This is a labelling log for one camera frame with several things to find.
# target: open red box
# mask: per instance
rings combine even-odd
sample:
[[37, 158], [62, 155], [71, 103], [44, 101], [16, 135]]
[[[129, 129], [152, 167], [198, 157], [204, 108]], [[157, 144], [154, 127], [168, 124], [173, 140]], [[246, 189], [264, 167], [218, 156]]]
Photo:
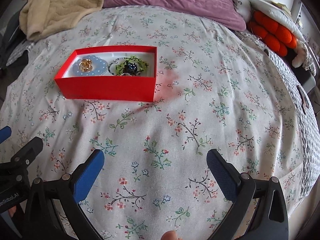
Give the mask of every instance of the open red box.
[[[144, 76], [64, 77], [79, 55], [103, 52], [145, 52], [154, 54], [154, 73]], [[76, 49], [61, 66], [54, 81], [68, 99], [106, 99], [153, 102], [157, 73], [157, 47], [138, 45], [100, 46]]]

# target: white cushion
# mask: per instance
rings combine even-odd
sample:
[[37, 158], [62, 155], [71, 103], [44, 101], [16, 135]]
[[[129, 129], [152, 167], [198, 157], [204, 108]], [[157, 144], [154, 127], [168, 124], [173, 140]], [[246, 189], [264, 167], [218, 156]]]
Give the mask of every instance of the white cushion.
[[246, 23], [248, 23], [251, 19], [250, 0], [233, 0], [233, 5], [236, 12], [243, 17]]
[[292, 19], [290, 19], [281, 9], [264, 0], [250, 0], [250, 3], [254, 9], [262, 11], [271, 19], [288, 28], [298, 40], [305, 43], [305, 39], [303, 38], [301, 31], [294, 24]]

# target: white quilted bedspread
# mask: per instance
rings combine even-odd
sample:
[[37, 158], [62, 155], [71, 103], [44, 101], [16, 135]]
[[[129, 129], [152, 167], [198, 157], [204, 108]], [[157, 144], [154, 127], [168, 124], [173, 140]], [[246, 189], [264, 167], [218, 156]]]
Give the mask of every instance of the white quilted bedspread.
[[[153, 103], [63, 97], [53, 78], [74, 49], [119, 44], [158, 47]], [[255, 179], [277, 176], [289, 215], [302, 199], [300, 127], [277, 68], [253, 42], [211, 20], [153, 7], [85, 17], [35, 45], [8, 88], [6, 125], [12, 136], [0, 145], [2, 162], [43, 139], [31, 182], [71, 173], [95, 148], [105, 153], [81, 202], [104, 239], [160, 239], [172, 229], [184, 240], [207, 239], [231, 206], [206, 165], [212, 148]]]

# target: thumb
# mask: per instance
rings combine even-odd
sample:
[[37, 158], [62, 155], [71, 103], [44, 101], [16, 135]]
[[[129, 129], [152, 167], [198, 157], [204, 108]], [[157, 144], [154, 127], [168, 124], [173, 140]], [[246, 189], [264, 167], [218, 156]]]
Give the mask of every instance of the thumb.
[[176, 231], [168, 231], [163, 234], [161, 240], [182, 240], [182, 238], [177, 237]]

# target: blue beaded bracelet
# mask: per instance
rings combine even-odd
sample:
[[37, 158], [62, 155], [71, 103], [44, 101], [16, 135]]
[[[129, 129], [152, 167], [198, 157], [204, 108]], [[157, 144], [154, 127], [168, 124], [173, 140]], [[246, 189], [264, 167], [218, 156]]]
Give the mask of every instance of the blue beaded bracelet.
[[[84, 72], [81, 71], [80, 64], [83, 60], [89, 59], [92, 61], [92, 70]], [[78, 59], [72, 65], [72, 71], [75, 76], [84, 77], [84, 76], [101, 76], [103, 75], [108, 69], [108, 64], [101, 58], [98, 58], [94, 55], [84, 56], [82, 59]]]

